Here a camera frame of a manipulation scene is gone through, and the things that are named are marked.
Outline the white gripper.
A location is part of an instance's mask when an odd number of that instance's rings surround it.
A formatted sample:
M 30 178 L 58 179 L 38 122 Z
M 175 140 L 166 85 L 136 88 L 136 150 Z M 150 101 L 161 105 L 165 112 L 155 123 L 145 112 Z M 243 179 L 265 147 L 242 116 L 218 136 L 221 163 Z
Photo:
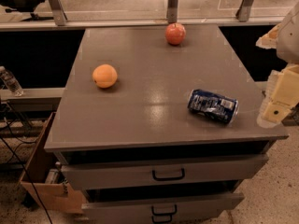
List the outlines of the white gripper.
M 299 2 L 281 24 L 258 38 L 256 46 L 277 48 L 277 56 L 288 63 L 280 72 L 271 71 L 257 118 L 259 126 L 274 128 L 299 104 Z

